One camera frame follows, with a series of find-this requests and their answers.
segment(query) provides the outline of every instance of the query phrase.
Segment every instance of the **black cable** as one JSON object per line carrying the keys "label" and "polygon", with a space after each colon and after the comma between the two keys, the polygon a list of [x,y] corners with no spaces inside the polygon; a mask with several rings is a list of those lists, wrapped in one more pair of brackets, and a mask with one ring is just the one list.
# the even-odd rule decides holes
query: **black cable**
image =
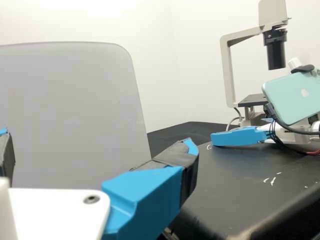
{"label": "black cable", "polygon": [[289,127],[286,125],[284,122],[280,121],[279,119],[275,119],[275,121],[284,129],[296,133],[296,134],[301,134],[301,135],[320,135],[320,131],[302,131],[302,130],[297,130],[292,127]]}
{"label": "black cable", "polygon": [[292,150],[298,154],[302,154],[302,155],[308,155],[306,152],[304,151],[300,151],[294,147],[288,146],[286,144],[284,144],[283,141],[281,141],[281,139],[276,135],[276,121],[273,120],[273,122],[270,124],[270,128],[269,128],[269,134],[270,134],[270,138],[276,143],[279,144],[280,146]]}
{"label": "black cable", "polygon": [[271,103],[267,103],[266,105],[264,105],[263,110],[265,111],[267,116],[270,116],[271,118],[273,118],[281,127],[290,131],[291,133],[296,133],[301,135],[320,135],[320,131],[303,131],[303,130],[297,130],[292,127],[289,127],[287,124],[285,124],[280,119],[278,119],[275,109]]}
{"label": "black cable", "polygon": [[238,115],[239,115],[239,119],[240,119],[240,121],[241,121],[244,117],[241,115],[241,113],[240,113],[239,109],[238,109],[238,108],[236,108],[236,107],[234,107],[233,109],[238,113]]}

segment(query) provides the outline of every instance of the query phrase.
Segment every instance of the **silver metal part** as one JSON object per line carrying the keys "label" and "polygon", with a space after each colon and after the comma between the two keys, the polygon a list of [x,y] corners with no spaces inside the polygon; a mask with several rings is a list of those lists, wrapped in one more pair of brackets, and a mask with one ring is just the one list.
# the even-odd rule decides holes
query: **silver metal part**
{"label": "silver metal part", "polygon": [[91,195],[91,196],[87,196],[87,197],[83,200],[83,202],[84,202],[85,204],[95,204],[95,203],[99,202],[99,200],[100,200],[100,197],[99,197],[99,196],[97,196],[97,195]]}

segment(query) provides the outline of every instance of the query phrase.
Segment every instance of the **microscope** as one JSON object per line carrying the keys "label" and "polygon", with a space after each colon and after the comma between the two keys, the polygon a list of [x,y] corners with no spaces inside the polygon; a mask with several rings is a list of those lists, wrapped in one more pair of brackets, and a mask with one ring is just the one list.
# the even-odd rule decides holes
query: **microscope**
{"label": "microscope", "polygon": [[[318,156],[316,151],[300,151],[291,145],[309,145],[320,142],[320,69],[302,65],[297,58],[289,62],[291,74],[263,84],[262,92],[237,101],[231,46],[257,35],[263,36],[269,70],[286,67],[286,25],[289,17],[285,0],[260,0],[259,26],[224,35],[220,39],[226,103],[234,108],[240,127],[212,133],[214,146],[246,146],[259,143],[277,143],[304,155]],[[264,112],[255,112],[263,106]],[[242,117],[238,108],[244,108]]]}

